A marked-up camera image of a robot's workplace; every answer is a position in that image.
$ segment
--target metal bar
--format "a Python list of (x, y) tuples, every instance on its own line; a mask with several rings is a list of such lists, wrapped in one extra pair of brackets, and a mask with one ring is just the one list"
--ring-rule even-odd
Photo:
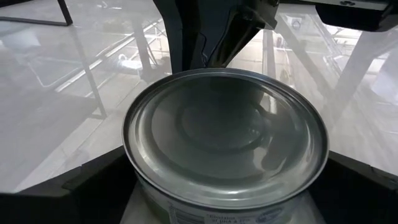
[(319, 33), (323, 37), (323, 40), (325, 40), (326, 46), (328, 47), (332, 55), (333, 56), (341, 55), (340, 49), (337, 47), (336, 42), (334, 41), (333, 37), (326, 29), (326, 27), (323, 25), (323, 22), (321, 21), (319, 16), (309, 15), (309, 17), (311, 18), (315, 26), (318, 28)]
[(276, 78), (274, 37), (271, 30), (264, 30), (267, 42), (267, 75)]
[(72, 17), (70, 17), (70, 13), (69, 13), (67, 4), (65, 3), (65, 0), (58, 0), (58, 4), (60, 5), (63, 18), (65, 19), (67, 26), (69, 26), (70, 24), (73, 23), (73, 21), (72, 21)]
[(26, 22), (31, 24), (42, 24), (42, 25), (52, 25), (52, 26), (69, 26), (66, 22), (43, 21), (40, 19), (25, 19), (25, 18), (15, 18), (15, 17), (6, 17), (6, 16), (0, 16), (0, 21)]
[(65, 22), (45, 21), (41, 19), (26, 19), (26, 18), (16, 18), (16, 17), (7, 17), (7, 16), (0, 16), (0, 21), (25, 22), (30, 24), (51, 25), (51, 26), (69, 26), (70, 24), (73, 23), (73, 21), (70, 16), (67, 4), (65, 3), (65, 0), (57, 0), (57, 1), (62, 11), (62, 15)]
[(155, 65), (158, 65), (157, 61), (156, 61), (156, 58), (154, 56), (154, 53), (152, 53), (152, 49), (150, 49), (150, 46), (149, 46), (148, 42), (147, 42), (147, 49), (148, 49), (148, 52), (150, 53), (150, 59), (153, 61), (153, 63)]
[(83, 50), (83, 45), (80, 42), (80, 39), (79, 39), (79, 36), (77, 35), (75, 27), (70, 27), (70, 35), (71, 35), (71, 37), (73, 39), (73, 43), (75, 44), (76, 50), (77, 50), (77, 52), (79, 54), (79, 57), (80, 57), (80, 60), (81, 60), (81, 64), (83, 65), (83, 69), (85, 71), (85, 75), (86, 75), (86, 77), (88, 79), (90, 87), (93, 90), (94, 97), (97, 100), (98, 108), (99, 108), (99, 111), (101, 112), (101, 116), (102, 116), (102, 118), (105, 119), (106, 118), (105, 107), (104, 107), (104, 104), (102, 103), (100, 93), (99, 93), (99, 91), (97, 89), (93, 74), (92, 74), (92, 72), (90, 70), (90, 65), (87, 62), (86, 54), (85, 54), (85, 52)]
[(145, 38), (144, 31), (142, 29), (141, 23), (139, 20), (133, 21), (134, 26), (134, 34), (136, 36), (136, 43), (138, 47), (139, 57), (142, 64), (142, 71), (145, 75), (148, 75), (152, 70), (149, 62), (149, 54), (147, 49), (147, 39)]
[(289, 26), (285, 23), (281, 16), (277, 16), (278, 26), (276, 27), (276, 32), (282, 34), (283, 38), (289, 45), (289, 47), (296, 54), (297, 58), (301, 61), (307, 72), (314, 79), (315, 83), (318, 85), (318, 91), (323, 95), (327, 96), (330, 92), (330, 86), (328, 82), (319, 71), (318, 67), (312, 61), (308, 53), (302, 47), (302, 44), (297, 40), (295, 34), (290, 30)]

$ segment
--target metal frame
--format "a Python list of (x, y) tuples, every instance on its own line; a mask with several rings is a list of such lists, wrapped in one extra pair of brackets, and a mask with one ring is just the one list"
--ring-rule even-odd
[(69, 26), (73, 23), (72, 18), (70, 17), (69, 10), (67, 8), (67, 4), (65, 0), (57, 0), (62, 11), (63, 18), (65, 22), (55, 22), (55, 21), (44, 21), (40, 19), (25, 19), (25, 18), (16, 18), (16, 17), (7, 17), (0, 16), (0, 21), (10, 21), (10, 22), (27, 22), (31, 24), (42, 24), (42, 25), (52, 25), (52, 26)]

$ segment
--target white surface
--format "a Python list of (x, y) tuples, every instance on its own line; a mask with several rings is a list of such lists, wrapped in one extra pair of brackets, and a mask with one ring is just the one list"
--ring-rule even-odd
[[(171, 72), (167, 38), (159, 32), (164, 25), (152, 1), (67, 4), (71, 27), (0, 22), (0, 192), (26, 189), (120, 146), (127, 107), (148, 83)], [(276, 79), (314, 104), (330, 149), (398, 175), (398, 45), (388, 42), (397, 39), (396, 31), (324, 26), (310, 6), (280, 6), (277, 20), (275, 32), (265, 33), (274, 39)], [(145, 76), (136, 23), (149, 26), (150, 48), (158, 63), (166, 62)], [(266, 74), (270, 48), (263, 37), (260, 31), (230, 67)], [(342, 72), (349, 60), (350, 71)]]

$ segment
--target shiny metal surface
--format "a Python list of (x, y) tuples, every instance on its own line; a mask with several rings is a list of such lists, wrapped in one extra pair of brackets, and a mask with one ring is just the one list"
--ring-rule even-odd
[(123, 124), (138, 173), (205, 207), (258, 208), (297, 195), (327, 160), (326, 130), (290, 87), (232, 68), (173, 74), (144, 90)]

